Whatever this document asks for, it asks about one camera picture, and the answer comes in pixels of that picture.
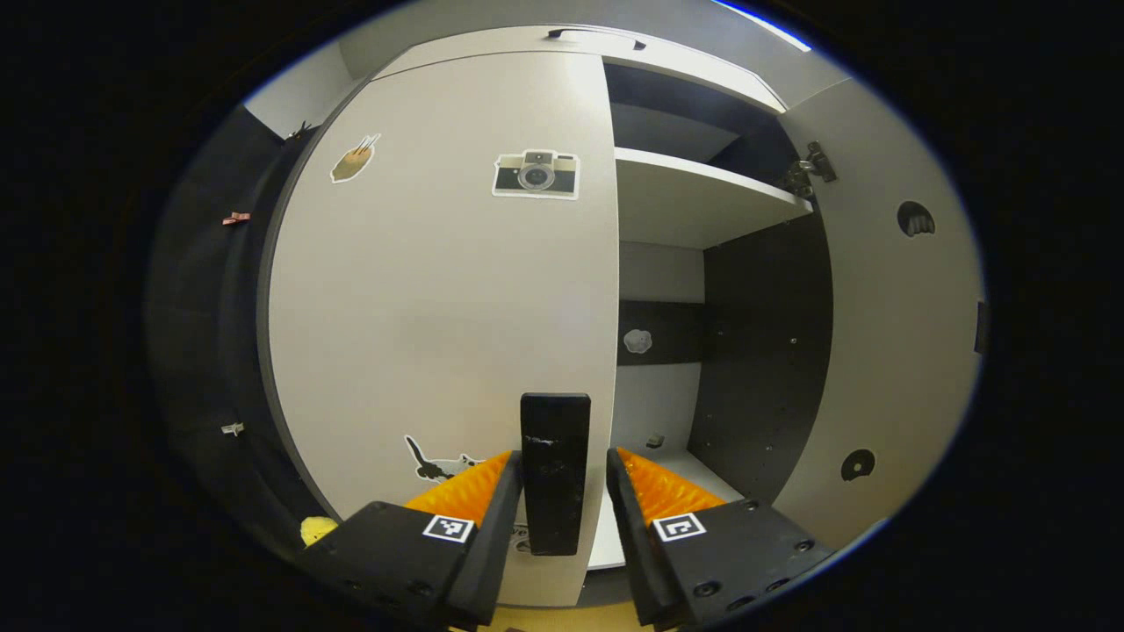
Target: door hinge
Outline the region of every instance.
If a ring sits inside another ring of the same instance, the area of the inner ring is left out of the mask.
[[[815,141],[808,143],[808,156],[794,162],[792,166],[788,168],[779,186],[795,196],[805,199],[810,198],[816,192],[812,190],[812,178],[809,178],[809,174],[823,178],[824,182],[839,180],[839,177],[835,175],[835,168],[832,166],[832,161],[827,160],[827,154],[824,153],[819,143]]]

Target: open cabinet door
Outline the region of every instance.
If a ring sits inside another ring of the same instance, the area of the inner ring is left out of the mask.
[[[571,189],[520,197],[518,165],[498,162],[528,150],[555,152]],[[613,414],[615,174],[600,57],[457,58],[357,93],[271,229],[263,370],[336,517],[519,449],[524,392],[589,395],[578,554],[513,545],[500,603],[570,606],[586,575]]]
[[[960,425],[981,360],[980,256],[936,157],[858,81],[780,120],[801,155],[822,145],[839,180],[812,177],[831,255],[831,360],[776,507],[841,548],[917,490]],[[932,222],[917,219],[922,207]]]

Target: sticker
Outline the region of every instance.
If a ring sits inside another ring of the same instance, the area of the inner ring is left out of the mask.
[[[346,182],[362,173],[366,169],[368,163],[371,162],[371,156],[374,155],[374,143],[380,136],[382,134],[363,136],[363,139],[355,147],[344,154],[339,159],[339,162],[336,163],[336,166],[332,169],[332,183]]]
[[[551,150],[526,150],[496,159],[492,195],[506,198],[578,199],[578,156]]]
[[[706,529],[699,522],[699,518],[695,517],[695,514],[659,518],[652,521],[652,524],[655,525],[655,532],[660,535],[660,540],[664,542],[706,533]]]
[[[448,540],[450,542],[463,543],[469,539],[469,532],[475,524],[470,520],[452,518],[448,516],[433,516],[429,525],[425,527],[422,535],[436,538],[437,540]]]
[[[414,454],[414,460],[418,463],[418,469],[415,470],[415,473],[418,475],[418,478],[433,482],[444,482],[464,470],[483,462],[483,459],[473,459],[463,453],[460,459],[426,459],[417,441],[414,441],[414,437],[408,434],[406,435],[406,445],[409,446],[410,453]]]
[[[652,349],[652,333],[644,329],[633,329],[625,334],[624,343],[628,353],[644,353]]]

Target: yellow object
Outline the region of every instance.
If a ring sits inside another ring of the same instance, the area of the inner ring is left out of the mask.
[[[332,533],[332,530],[339,525],[336,521],[324,516],[307,517],[300,523],[300,539],[305,541],[305,547],[311,547],[314,542]]]
[[[453,518],[471,520],[481,526],[499,475],[511,457],[508,450],[434,487],[406,504],[408,509],[441,514]]]
[[[695,485],[686,478],[633,454],[624,448],[617,448],[620,460],[625,463],[628,479],[632,480],[640,511],[644,515],[644,524],[651,525],[653,520],[700,512],[725,505],[726,502]]]

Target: door handle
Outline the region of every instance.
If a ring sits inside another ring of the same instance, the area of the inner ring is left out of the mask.
[[[643,42],[641,42],[640,39],[636,39],[635,37],[628,37],[627,35],[618,35],[616,33],[606,33],[604,30],[595,30],[592,28],[555,28],[553,30],[546,31],[546,38],[547,39],[558,39],[559,37],[562,37],[562,34],[565,33],[565,31],[568,31],[568,30],[581,30],[581,31],[586,31],[586,33],[600,33],[602,35],[616,35],[617,37],[624,37],[624,38],[627,38],[627,39],[632,39],[633,40],[633,51],[643,51],[644,48],[647,48],[647,44],[644,44]]]

